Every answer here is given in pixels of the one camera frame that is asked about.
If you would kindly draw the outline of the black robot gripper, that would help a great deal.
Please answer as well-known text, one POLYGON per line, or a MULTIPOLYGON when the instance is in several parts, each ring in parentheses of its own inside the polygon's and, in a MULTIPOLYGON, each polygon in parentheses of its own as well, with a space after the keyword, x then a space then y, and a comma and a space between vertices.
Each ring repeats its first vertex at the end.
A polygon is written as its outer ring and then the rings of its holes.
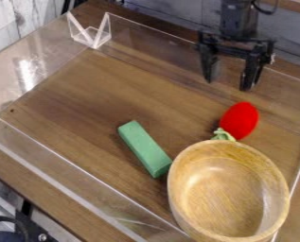
POLYGON ((218 55, 243 59, 239 90, 249 91, 273 58, 274 41, 257 37, 258 14, 271 15, 275 9, 262 9, 259 0, 221 0, 219 6, 219 32, 197 33, 202 75, 207 82, 215 79, 218 55))

